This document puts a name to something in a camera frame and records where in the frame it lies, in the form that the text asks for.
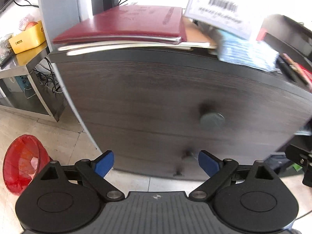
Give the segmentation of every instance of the maroon hardcover book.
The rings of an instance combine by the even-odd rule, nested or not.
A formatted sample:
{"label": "maroon hardcover book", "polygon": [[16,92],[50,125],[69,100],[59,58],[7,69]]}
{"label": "maroon hardcover book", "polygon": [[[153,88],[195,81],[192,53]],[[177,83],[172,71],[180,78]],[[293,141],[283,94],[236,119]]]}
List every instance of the maroon hardcover book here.
{"label": "maroon hardcover book", "polygon": [[58,35],[54,44],[104,40],[186,41],[182,8],[126,5],[97,14]]}

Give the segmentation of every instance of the yellow basket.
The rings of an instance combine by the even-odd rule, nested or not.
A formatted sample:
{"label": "yellow basket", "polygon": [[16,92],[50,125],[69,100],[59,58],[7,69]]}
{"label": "yellow basket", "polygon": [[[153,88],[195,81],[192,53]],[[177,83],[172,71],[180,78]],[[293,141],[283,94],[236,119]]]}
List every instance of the yellow basket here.
{"label": "yellow basket", "polygon": [[46,41],[42,22],[9,39],[15,54],[40,46]]}

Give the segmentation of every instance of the red trash can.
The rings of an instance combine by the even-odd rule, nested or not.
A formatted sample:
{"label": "red trash can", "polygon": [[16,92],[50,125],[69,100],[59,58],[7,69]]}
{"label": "red trash can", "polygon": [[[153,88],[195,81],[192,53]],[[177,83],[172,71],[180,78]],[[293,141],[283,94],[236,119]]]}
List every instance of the red trash can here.
{"label": "red trash can", "polygon": [[16,138],[3,160],[3,179],[7,189],[21,195],[28,184],[48,163],[50,157],[42,143],[33,135]]}

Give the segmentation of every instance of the white box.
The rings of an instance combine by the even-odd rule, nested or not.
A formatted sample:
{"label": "white box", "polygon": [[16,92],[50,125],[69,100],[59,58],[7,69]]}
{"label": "white box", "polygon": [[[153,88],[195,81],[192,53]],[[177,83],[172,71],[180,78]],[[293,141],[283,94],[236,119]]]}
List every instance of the white box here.
{"label": "white box", "polygon": [[189,0],[184,15],[255,40],[264,20],[263,8],[246,0]]}

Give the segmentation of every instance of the barcode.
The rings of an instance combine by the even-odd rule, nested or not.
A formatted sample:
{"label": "barcode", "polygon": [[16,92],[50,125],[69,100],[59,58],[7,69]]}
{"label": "barcode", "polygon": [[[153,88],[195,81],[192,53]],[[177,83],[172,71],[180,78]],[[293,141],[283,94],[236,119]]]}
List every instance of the barcode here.
{"label": "barcode", "polygon": [[237,10],[237,5],[228,0],[209,0],[209,5],[218,6],[232,12],[236,12]]}

